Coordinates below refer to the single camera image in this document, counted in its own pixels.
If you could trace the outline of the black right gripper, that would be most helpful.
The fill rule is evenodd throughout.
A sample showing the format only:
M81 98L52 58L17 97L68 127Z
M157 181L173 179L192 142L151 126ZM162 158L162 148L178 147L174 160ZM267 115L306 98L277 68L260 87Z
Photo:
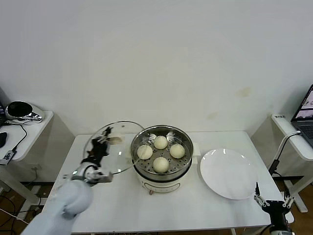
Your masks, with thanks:
M262 208L262 210L269 214L271 221L271 230L287 230L288 223L285 215L288 209L291 208L294 197L290 195L284 196L285 201L265 200L261 194L258 182L256 182L254 200Z

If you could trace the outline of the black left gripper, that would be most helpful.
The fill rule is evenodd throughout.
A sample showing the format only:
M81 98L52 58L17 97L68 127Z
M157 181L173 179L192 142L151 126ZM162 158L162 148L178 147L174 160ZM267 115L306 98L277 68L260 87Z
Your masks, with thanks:
M82 163L92 163L101 167L103 157L109 155L110 146L115 145L116 142L114 138L108 138L111 130L111 127L104 127L94 135L91 139L91 143L97 146L94 146L92 150L87 151L87 157L82 159Z

